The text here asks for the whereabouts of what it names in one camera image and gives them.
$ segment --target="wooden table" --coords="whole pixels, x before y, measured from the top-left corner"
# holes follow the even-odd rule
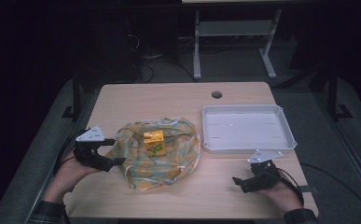
[[[221,91],[221,99],[212,97]],[[205,105],[274,105],[266,83],[182,83],[107,85],[102,88],[89,126],[101,125],[113,137],[128,122],[183,117],[196,125],[203,139],[201,110]],[[105,154],[110,147],[99,149]],[[263,196],[244,194],[232,177],[249,178],[251,155],[201,152],[194,172],[171,186],[148,191],[130,189],[119,168],[87,176],[66,195],[70,217],[102,218],[281,218],[283,214]],[[294,151],[274,163],[307,185]],[[304,193],[305,207],[317,215],[311,193]]]

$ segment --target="white tray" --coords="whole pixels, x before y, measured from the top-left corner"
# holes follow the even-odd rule
[[[203,145],[212,153],[286,153],[297,145],[278,105],[207,105],[202,116]]]

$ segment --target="table hole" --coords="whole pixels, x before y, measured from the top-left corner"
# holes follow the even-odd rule
[[[223,93],[221,93],[221,91],[213,91],[212,97],[215,99],[220,99],[221,97],[223,97]]]

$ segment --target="black cable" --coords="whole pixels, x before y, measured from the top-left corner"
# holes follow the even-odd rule
[[[188,71],[183,65],[181,65],[181,64],[179,64],[179,63],[174,63],[174,62],[171,62],[171,61],[166,61],[166,62],[150,62],[150,63],[172,63],[172,64],[175,64],[175,65],[181,67],[184,71],[186,71],[186,73],[192,78],[193,81],[195,81],[195,82],[197,81],[197,80],[194,78],[194,76],[192,76],[192,75],[189,73],[189,71]]]
[[[179,50],[189,48],[194,43],[194,37],[184,37],[181,39],[190,39],[186,44],[183,44],[182,46],[179,46]]]
[[[148,66],[147,64],[144,64],[144,63],[142,63],[142,64],[140,64],[140,65],[141,65],[141,66],[144,66],[144,67],[147,67],[147,68],[149,68],[149,69],[151,70],[151,77],[150,77],[148,80],[145,80],[145,78],[143,77],[142,71],[140,71],[140,78],[141,78],[145,83],[150,82],[150,81],[153,79],[154,75],[155,75],[154,69],[153,69],[152,67]]]
[[[69,159],[67,159],[67,160],[65,160],[65,161],[62,161],[62,157],[63,157],[63,155],[64,155],[64,152],[65,152],[65,150],[67,149],[67,147],[69,146],[70,142],[71,142],[76,136],[79,136],[79,135],[81,135],[81,134],[84,133],[84,132],[85,132],[85,130],[81,130],[81,131],[78,131],[78,132],[74,133],[74,134],[71,135],[70,137],[67,137],[67,138],[66,138],[66,140],[64,141],[64,143],[63,143],[63,145],[62,145],[62,147],[61,147],[61,149],[60,149],[60,151],[59,151],[59,153],[58,153],[58,155],[57,155],[57,159],[56,159],[56,161],[55,161],[54,171],[53,171],[53,174],[54,174],[54,175],[56,175],[56,174],[58,173],[59,168],[61,168],[61,166],[62,166],[65,162],[67,162],[67,161],[69,161],[69,160],[71,160],[71,159],[74,158],[74,157],[72,157],[72,158],[69,158]],[[70,224],[69,216],[67,216],[66,209],[63,209],[63,220],[64,220],[64,222],[65,222],[66,224]]]
[[[147,63],[150,63],[150,62],[153,62],[153,61],[156,61],[158,59],[161,59],[165,57],[164,54],[156,54],[156,55],[150,55],[150,56],[143,56],[142,58],[147,62]]]
[[[293,178],[293,176],[291,176],[287,171],[281,169],[281,168],[277,168],[278,170],[282,171],[283,173],[285,173],[286,175],[288,175],[292,180],[293,182],[296,184],[297,186],[297,189],[299,189],[299,192],[302,192],[301,188],[299,187],[299,183],[297,183],[297,181]]]
[[[200,37],[200,39],[199,39],[200,47],[203,47],[203,45],[202,45],[201,43],[202,43],[206,38],[207,38],[206,36]],[[193,51],[195,45],[193,45],[192,43],[189,43],[188,45],[180,46],[178,52],[188,52],[188,51],[186,51],[187,49],[191,49],[191,51]]]
[[[291,184],[288,180],[286,180],[286,179],[284,179],[284,178],[282,178],[282,177],[277,177],[277,176],[275,176],[275,175],[272,175],[272,174],[270,174],[270,173],[268,173],[268,172],[265,172],[265,171],[262,171],[262,170],[259,170],[259,172],[261,172],[261,173],[264,174],[264,175],[268,175],[268,176],[272,177],[273,179],[276,179],[276,180],[284,183],[286,186],[288,186],[291,190],[294,191],[294,193],[295,193],[295,194],[297,195],[297,197],[299,198],[299,202],[302,204],[302,206],[304,205],[305,202],[304,202],[304,198],[303,198],[303,195],[302,195],[302,191],[301,191],[300,188],[299,188],[299,184],[294,180],[293,176],[291,176],[288,172],[284,171],[288,176],[290,176],[290,178],[291,178],[292,180],[294,180],[294,183],[297,185],[297,187],[294,187],[293,184]]]
[[[352,190],[349,186],[347,186],[345,183],[343,183],[342,181],[340,181],[338,178],[336,178],[334,175],[330,174],[329,172],[319,168],[319,167],[316,167],[316,166],[313,166],[313,165],[310,165],[308,163],[304,163],[304,162],[300,162],[299,163],[300,165],[303,165],[303,166],[307,166],[307,167],[311,167],[313,169],[316,169],[326,175],[328,175],[329,177],[333,178],[334,180],[338,181],[338,183],[340,183],[341,185],[343,185],[346,189],[348,189],[360,202],[361,202],[361,197],[356,193],[354,192],[354,190]]]

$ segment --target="sleeve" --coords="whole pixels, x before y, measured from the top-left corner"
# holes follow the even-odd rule
[[[317,218],[310,209],[296,209],[285,213],[286,224],[317,224]]]
[[[28,224],[61,223],[64,205],[40,201],[28,220]]]

